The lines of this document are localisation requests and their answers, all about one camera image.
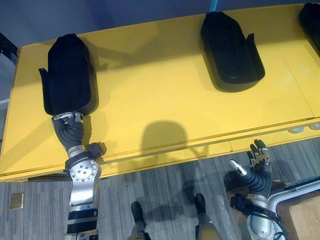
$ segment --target gray carpet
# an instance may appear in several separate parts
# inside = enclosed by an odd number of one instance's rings
[[[273,178],[292,182],[320,175],[320,138],[270,147]],[[139,201],[152,240],[194,240],[193,195],[202,193],[224,240],[238,239],[226,188],[242,184],[228,173],[229,159],[248,165],[245,152],[113,176],[101,181],[99,239],[125,240]],[[70,182],[0,183],[1,240],[63,239]],[[9,196],[25,193],[24,208],[8,210]]]

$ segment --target robotic hand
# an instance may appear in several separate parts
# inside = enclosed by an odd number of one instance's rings
[[[255,140],[254,144],[250,145],[253,154],[250,151],[247,152],[250,170],[232,159],[229,160],[229,163],[248,185],[247,198],[251,203],[267,209],[272,186],[271,162],[266,145],[261,140]],[[251,214],[247,218],[247,227],[253,240],[272,240],[274,238],[275,229],[270,219]]]
[[[65,240],[97,240],[98,207],[100,200],[101,168],[95,159],[103,153],[87,151],[82,145],[83,116],[79,112],[65,112],[54,116],[55,133],[69,159],[65,170],[72,179],[67,234]]]

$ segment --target robot finger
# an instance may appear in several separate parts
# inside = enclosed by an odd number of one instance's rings
[[[235,160],[230,159],[229,160],[230,165],[232,166],[232,168],[241,176],[246,176],[248,174],[248,170],[245,169],[243,166],[241,166],[240,164],[238,164]]]
[[[254,144],[250,144],[250,148],[253,152],[254,158],[256,159],[259,156],[259,151]]]
[[[256,160],[255,157],[252,155],[252,153],[250,151],[247,151],[246,154],[249,157],[249,161],[250,161],[250,170],[253,170],[254,166],[256,165]]]

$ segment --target black shoe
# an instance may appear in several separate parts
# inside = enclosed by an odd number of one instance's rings
[[[204,196],[201,193],[198,193],[194,198],[194,204],[197,213],[205,213],[206,212],[206,201]]]
[[[144,212],[139,202],[135,201],[131,204],[131,212],[135,222],[142,222],[144,228],[146,228],[146,222],[144,219]]]

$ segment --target yellow tabletop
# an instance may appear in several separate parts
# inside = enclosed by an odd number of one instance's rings
[[[266,72],[258,84],[240,92],[222,92],[212,83],[200,37],[203,14],[78,35],[92,54],[98,85],[98,108],[86,120],[90,142],[105,143],[106,161],[139,158],[141,168],[156,167],[166,161],[158,158],[152,164],[148,155],[183,152],[221,137],[212,151],[227,153],[232,151],[228,136],[320,117],[319,57],[297,21],[302,7],[226,12],[245,36],[255,34]],[[44,111],[38,72],[47,67],[54,42],[20,49],[0,177],[64,169],[67,154]]]

